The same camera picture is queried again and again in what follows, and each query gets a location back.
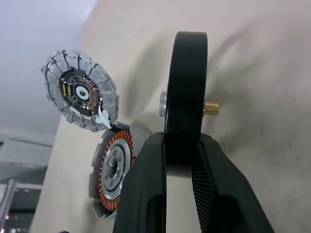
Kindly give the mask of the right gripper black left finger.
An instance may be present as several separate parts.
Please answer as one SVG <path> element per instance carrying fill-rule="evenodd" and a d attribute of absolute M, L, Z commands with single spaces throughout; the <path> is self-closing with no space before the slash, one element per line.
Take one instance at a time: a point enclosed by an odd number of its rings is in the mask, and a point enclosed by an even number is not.
<path fill-rule="evenodd" d="M 166 231 L 167 178 L 162 133 L 149 136 L 122 183 L 113 232 Z"/>

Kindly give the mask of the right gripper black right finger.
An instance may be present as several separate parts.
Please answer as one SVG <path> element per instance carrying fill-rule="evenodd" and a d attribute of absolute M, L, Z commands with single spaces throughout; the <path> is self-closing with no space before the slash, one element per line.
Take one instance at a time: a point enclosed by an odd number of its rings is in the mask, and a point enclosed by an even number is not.
<path fill-rule="evenodd" d="M 206 134 L 197 145 L 192 187 L 201 232 L 274 231 L 246 177 Z"/>

